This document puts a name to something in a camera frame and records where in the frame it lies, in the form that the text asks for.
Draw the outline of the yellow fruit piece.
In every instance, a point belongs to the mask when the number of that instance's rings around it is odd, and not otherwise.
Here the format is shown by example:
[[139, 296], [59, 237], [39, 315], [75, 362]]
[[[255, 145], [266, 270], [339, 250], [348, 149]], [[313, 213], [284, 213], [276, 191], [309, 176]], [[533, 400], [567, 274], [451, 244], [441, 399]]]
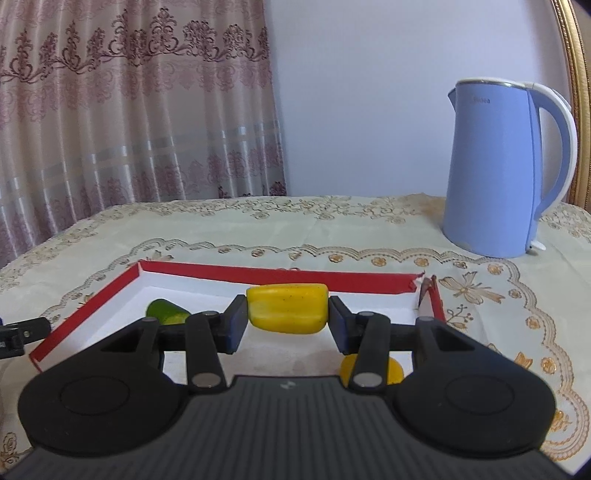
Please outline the yellow fruit piece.
[[372, 364], [363, 360], [362, 367], [356, 367], [356, 364], [358, 364], [358, 355], [356, 354], [346, 355], [342, 359], [341, 367], [339, 367], [339, 378], [345, 387], [349, 385], [349, 380], [355, 373], [363, 374], [366, 377], [380, 378], [385, 380], [388, 385], [399, 384], [405, 378], [403, 367], [392, 357], [388, 361], [381, 360]]
[[318, 283], [252, 286], [246, 290], [249, 322], [283, 334], [315, 334], [329, 318], [329, 289]]

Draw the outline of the green cucumber piece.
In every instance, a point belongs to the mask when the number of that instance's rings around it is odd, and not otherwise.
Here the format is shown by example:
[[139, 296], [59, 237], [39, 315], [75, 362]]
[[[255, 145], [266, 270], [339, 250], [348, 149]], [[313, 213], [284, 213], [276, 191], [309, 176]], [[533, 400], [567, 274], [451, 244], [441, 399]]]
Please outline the green cucumber piece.
[[145, 316], [155, 318], [160, 325], [178, 325], [184, 324], [190, 313], [166, 299], [155, 299], [147, 306]]

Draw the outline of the red shallow box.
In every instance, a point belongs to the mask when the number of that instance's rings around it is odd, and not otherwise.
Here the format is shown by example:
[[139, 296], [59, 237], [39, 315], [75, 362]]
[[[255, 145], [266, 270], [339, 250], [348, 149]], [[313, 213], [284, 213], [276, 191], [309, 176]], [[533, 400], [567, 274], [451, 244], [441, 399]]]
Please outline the red shallow box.
[[[144, 316], [148, 304], [165, 299], [189, 312], [224, 311], [252, 285], [322, 283], [349, 310], [376, 311], [394, 323], [419, 316], [444, 319], [435, 278], [424, 273], [380, 274], [297, 271], [188, 263], [139, 261], [76, 307], [29, 354], [40, 371], [98, 342]], [[221, 356], [226, 376], [335, 375], [342, 354], [328, 329], [313, 335], [280, 335], [252, 326], [235, 354]]]

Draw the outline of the blue electric kettle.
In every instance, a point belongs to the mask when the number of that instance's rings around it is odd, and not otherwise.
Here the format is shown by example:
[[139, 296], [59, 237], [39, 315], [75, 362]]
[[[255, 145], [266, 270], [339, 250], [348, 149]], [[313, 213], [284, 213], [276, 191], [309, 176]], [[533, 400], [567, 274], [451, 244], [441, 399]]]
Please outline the blue electric kettle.
[[[442, 230], [481, 256], [515, 258], [543, 250], [543, 214], [566, 195], [578, 159], [569, 102], [539, 83], [467, 78], [448, 94], [455, 131]], [[560, 133], [561, 162], [552, 188], [543, 186], [540, 113]]]

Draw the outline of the cream embroidered tablecloth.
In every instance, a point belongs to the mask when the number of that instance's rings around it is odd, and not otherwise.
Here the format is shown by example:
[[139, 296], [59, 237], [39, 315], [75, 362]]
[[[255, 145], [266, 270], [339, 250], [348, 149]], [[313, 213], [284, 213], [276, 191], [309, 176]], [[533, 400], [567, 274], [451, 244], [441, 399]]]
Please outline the cream embroidered tablecloth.
[[111, 207], [1, 271], [1, 316], [60, 324], [139, 261], [287, 270], [423, 272], [448, 323], [544, 378], [557, 411], [545, 451], [576, 470], [590, 456], [590, 216], [560, 204], [544, 250], [513, 260], [462, 251], [444, 202], [405, 197], [258, 197]]

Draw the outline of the pink patterned curtain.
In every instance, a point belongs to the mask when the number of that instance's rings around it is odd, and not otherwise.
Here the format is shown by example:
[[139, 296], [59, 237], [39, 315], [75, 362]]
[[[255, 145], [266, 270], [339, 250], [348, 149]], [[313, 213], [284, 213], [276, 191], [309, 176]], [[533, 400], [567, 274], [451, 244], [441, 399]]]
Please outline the pink patterned curtain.
[[1, 5], [1, 260], [111, 206], [286, 192], [260, 1]]

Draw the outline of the gold padded headboard frame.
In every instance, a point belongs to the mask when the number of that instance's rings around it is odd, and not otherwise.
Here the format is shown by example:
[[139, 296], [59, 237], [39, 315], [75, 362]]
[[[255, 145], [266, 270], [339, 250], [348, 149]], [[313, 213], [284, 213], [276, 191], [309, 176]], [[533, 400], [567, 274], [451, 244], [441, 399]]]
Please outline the gold padded headboard frame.
[[590, 211], [590, 49], [586, 48], [577, 12], [572, 1], [550, 2], [562, 40], [569, 79], [570, 96], [578, 131], [578, 160], [568, 202]]

